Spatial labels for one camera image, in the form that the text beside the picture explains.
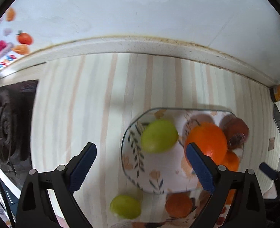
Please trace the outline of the green apple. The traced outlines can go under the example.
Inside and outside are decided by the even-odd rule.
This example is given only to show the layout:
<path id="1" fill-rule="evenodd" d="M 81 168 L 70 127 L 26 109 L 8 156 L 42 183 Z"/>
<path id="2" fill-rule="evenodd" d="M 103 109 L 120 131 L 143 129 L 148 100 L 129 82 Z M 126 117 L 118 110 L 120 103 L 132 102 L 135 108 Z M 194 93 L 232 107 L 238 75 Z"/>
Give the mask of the green apple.
<path id="1" fill-rule="evenodd" d="M 156 120 L 146 127 L 140 143 L 146 153 L 163 153 L 170 150 L 177 140 L 178 132 L 171 121 Z"/>
<path id="2" fill-rule="evenodd" d="M 132 220 L 141 215 L 140 201 L 127 195 L 114 197 L 109 205 L 109 209 L 116 217 L 122 219 Z"/>

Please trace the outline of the brown mat label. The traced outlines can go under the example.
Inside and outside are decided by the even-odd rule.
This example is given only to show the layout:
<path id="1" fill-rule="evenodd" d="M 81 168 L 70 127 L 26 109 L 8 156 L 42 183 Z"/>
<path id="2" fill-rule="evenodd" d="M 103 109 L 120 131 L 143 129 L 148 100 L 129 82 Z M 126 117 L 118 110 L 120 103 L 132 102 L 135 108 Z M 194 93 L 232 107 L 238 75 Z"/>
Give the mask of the brown mat label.
<path id="1" fill-rule="evenodd" d="M 269 139 L 269 143 L 268 143 L 268 151 L 271 151 L 274 149 L 274 144 L 275 144 L 275 138 L 271 137 Z"/>

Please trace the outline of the dark red apple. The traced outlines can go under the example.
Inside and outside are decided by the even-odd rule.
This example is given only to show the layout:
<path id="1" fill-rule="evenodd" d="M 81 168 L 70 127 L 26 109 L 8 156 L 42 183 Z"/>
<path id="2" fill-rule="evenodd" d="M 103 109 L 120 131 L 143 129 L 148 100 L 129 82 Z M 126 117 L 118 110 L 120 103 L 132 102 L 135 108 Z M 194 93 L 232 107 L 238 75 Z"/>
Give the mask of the dark red apple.
<path id="1" fill-rule="evenodd" d="M 220 122 L 229 150 L 235 150 L 244 146 L 249 137 L 249 128 L 246 123 L 233 114 L 226 115 Z"/>

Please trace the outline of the floral ceramic fruit bowl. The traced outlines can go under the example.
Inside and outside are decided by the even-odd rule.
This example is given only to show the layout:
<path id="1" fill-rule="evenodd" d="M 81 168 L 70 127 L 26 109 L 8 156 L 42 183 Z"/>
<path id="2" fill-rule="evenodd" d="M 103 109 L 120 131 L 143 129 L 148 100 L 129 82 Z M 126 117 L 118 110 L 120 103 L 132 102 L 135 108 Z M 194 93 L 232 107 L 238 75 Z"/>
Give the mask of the floral ceramic fruit bowl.
<path id="1" fill-rule="evenodd" d="M 184 156 L 184 143 L 199 122 L 214 123 L 234 113 L 225 110 L 152 108 L 135 117 L 122 139 L 121 163 L 125 176 L 148 194 L 168 194 L 200 189 L 199 180 Z M 178 132 L 178 141 L 163 153 L 146 153 L 140 138 L 146 127 L 156 120 L 171 121 Z"/>

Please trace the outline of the dark shaded orange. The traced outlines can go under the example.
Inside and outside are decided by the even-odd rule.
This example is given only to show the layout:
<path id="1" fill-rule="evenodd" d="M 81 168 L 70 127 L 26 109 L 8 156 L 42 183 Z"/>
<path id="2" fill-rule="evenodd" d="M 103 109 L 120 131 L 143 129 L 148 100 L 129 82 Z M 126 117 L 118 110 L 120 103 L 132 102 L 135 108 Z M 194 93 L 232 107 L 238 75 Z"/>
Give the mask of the dark shaded orange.
<path id="1" fill-rule="evenodd" d="M 165 204 L 166 212 L 172 218 L 185 218 L 193 209 L 193 202 L 185 193 L 172 194 Z"/>

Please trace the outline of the colourful wall sticker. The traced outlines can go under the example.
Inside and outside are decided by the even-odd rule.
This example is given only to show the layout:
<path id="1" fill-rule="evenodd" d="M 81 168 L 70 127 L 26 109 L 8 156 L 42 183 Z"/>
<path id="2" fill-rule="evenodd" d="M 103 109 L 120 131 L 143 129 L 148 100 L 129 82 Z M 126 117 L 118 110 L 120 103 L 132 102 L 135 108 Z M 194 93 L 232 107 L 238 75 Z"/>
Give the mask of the colourful wall sticker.
<path id="1" fill-rule="evenodd" d="M 0 70 L 31 52 L 34 38 L 17 25 L 17 11 L 10 7 L 0 19 Z"/>

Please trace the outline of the bright orange mandarin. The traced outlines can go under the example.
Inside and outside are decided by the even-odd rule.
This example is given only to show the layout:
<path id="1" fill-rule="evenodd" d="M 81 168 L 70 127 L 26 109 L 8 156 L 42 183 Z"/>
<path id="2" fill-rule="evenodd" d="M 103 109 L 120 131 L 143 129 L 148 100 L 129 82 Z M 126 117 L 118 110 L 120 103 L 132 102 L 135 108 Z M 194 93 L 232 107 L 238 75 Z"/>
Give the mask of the bright orange mandarin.
<path id="1" fill-rule="evenodd" d="M 221 165 L 224 165 L 230 171 L 237 172 L 239 167 L 239 158 L 234 152 L 227 151 Z M 226 205 L 232 204 L 235 192 L 236 192 L 235 189 L 231 189 L 229 191 L 225 202 Z"/>

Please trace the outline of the striped cat print table mat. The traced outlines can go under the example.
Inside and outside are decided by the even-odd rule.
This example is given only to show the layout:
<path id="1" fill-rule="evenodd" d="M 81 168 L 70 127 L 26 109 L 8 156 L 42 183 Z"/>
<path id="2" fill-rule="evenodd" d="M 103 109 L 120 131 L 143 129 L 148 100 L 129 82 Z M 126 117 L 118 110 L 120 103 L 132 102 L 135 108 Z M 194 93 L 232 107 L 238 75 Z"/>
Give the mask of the striped cat print table mat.
<path id="1" fill-rule="evenodd" d="M 174 192 L 198 200 L 201 185 L 184 157 L 185 139 L 198 123 L 225 126 L 238 117 L 249 128 L 235 150 L 239 170 L 253 169 L 262 192 L 277 168 L 280 133 L 269 89 L 203 63 L 140 54 L 98 54 L 38 66 L 31 157 L 53 171 L 88 142 L 97 157 L 75 199 L 94 227 L 119 222 L 109 209 L 117 195 L 141 202 L 140 222 L 173 225 L 165 209 Z"/>

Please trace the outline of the large orange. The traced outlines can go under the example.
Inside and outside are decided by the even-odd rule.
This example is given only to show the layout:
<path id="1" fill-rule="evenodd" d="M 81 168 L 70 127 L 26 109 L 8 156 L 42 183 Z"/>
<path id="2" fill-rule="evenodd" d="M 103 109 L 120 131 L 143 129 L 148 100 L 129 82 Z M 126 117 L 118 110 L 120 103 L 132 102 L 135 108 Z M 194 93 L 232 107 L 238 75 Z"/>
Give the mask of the large orange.
<path id="1" fill-rule="evenodd" d="M 216 165 L 222 163 L 228 149 L 227 139 L 222 130 L 215 124 L 207 122 L 197 125 L 189 132 L 184 147 L 190 143 L 195 143 Z"/>

